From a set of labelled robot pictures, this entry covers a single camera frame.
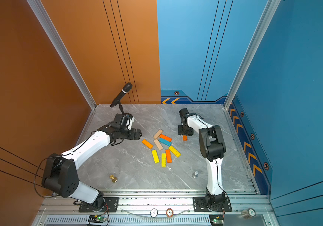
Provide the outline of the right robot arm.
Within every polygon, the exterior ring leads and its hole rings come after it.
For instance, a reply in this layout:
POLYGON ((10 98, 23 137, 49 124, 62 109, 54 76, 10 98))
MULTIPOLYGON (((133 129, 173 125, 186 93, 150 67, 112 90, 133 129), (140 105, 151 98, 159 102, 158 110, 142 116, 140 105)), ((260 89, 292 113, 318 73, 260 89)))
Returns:
POLYGON ((208 182, 206 188, 206 202, 209 209, 216 209, 227 197, 222 184, 222 162, 226 153, 221 127, 211 125, 195 113, 188 113, 187 109, 179 111, 181 124, 178 134, 191 136, 197 132, 199 137, 200 152, 206 160, 208 182))

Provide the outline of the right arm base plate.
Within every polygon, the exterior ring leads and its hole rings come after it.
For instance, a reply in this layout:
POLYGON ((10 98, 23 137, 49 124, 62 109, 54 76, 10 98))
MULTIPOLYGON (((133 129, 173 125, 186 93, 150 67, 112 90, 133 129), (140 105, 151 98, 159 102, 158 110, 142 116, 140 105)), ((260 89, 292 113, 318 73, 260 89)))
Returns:
POLYGON ((217 200, 215 203, 203 197, 193 197, 194 212, 232 212, 232 204, 228 197, 217 200))

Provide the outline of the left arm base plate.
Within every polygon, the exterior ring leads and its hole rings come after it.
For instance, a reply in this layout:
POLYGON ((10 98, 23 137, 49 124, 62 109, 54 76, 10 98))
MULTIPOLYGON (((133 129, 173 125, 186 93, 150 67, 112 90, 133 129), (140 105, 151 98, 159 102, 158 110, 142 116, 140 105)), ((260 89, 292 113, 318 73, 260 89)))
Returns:
POLYGON ((109 213, 117 212, 119 197, 97 198, 94 203, 81 202, 79 212, 101 212, 107 210, 109 213))

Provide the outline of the long orange block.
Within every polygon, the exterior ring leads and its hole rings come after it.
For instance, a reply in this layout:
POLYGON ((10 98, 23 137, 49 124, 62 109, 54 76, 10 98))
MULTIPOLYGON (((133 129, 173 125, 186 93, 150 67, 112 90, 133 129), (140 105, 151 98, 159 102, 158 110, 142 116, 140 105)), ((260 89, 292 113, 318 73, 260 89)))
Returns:
POLYGON ((169 142, 171 142, 171 141, 172 141, 172 138, 170 138, 170 137, 168 137, 168 136, 165 136, 165 135, 163 135, 163 134, 161 134, 159 137, 160 137, 160 138, 162 138, 162 139, 164 139, 164 140, 167 140, 167 141, 169 141, 169 142))

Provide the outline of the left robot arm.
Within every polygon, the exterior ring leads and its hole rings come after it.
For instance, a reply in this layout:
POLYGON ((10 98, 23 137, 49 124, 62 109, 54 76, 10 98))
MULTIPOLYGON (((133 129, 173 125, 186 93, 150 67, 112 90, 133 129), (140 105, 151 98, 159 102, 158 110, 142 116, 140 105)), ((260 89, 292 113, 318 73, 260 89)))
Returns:
POLYGON ((108 145, 118 145, 116 140, 140 140, 141 136, 141 130, 134 128, 115 130, 106 127, 95 131, 76 147, 62 154, 53 153, 44 160, 42 186, 63 198, 73 198, 100 209, 105 202, 103 192, 82 183, 77 170, 97 151, 108 145))

